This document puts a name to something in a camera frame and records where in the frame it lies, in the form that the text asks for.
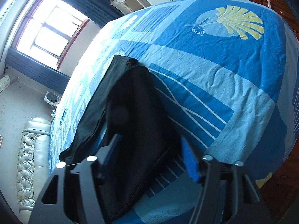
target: air conditioner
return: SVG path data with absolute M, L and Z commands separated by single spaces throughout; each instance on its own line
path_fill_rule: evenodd
M 47 92 L 44 101 L 50 104 L 52 107 L 56 107 L 61 100 L 61 97 L 57 96 L 55 93 Z
M 0 95 L 5 88 L 10 85 L 10 78 L 9 76 L 5 75 L 3 78 L 0 79 Z

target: leather sofa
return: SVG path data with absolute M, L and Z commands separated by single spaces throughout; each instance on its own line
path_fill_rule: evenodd
M 20 220 L 27 224 L 35 200 L 49 177 L 51 123 L 32 118 L 25 123 L 17 164 L 17 195 Z

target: blue patterned bed sheet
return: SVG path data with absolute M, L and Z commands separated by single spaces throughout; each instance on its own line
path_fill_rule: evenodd
M 148 67 L 170 119 L 189 142 L 219 161 L 244 161 L 262 185 L 298 136 L 298 51 L 284 20 L 250 2 L 180 0 L 111 21 L 80 60 L 57 108 L 50 172 L 119 54 Z M 200 191 L 178 155 L 114 223 L 188 223 Z

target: black bag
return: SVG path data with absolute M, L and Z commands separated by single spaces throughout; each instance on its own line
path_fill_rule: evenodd
M 107 122 L 100 147 L 107 146 L 114 134 L 122 136 L 119 155 L 98 190 L 103 199 L 102 213 L 113 221 L 130 209 L 150 186 L 165 161 L 180 149 L 180 136 L 144 66 L 137 60 L 115 55 L 90 100 L 71 146 L 60 161 L 81 162 L 97 152 L 99 133 Z
M 99 185 L 108 220 L 113 221 L 139 200 L 165 161 L 178 154 L 181 140 L 144 66 L 130 68 L 113 86 L 106 122 L 101 146 L 114 134 L 122 136 L 115 163 Z
M 105 123 L 105 105 L 108 93 L 121 75 L 128 68 L 137 64 L 137 59 L 114 55 L 108 70 L 80 119 L 71 146 L 60 153 L 60 161 L 64 161 L 68 165 L 79 163 L 92 154 L 90 149 L 95 144 L 98 133 Z

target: yellow shell pattern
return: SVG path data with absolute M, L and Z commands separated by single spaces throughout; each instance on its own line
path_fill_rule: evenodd
M 219 17 L 217 22 L 223 24 L 228 33 L 233 34 L 237 32 L 243 40 L 248 40 L 246 32 L 256 40 L 260 39 L 264 34 L 265 28 L 258 25 L 263 24 L 263 22 L 255 13 L 247 12 L 247 9 L 237 6 L 226 6 L 226 9 L 224 7 L 216 9 L 219 11 L 219 13 L 216 13 Z

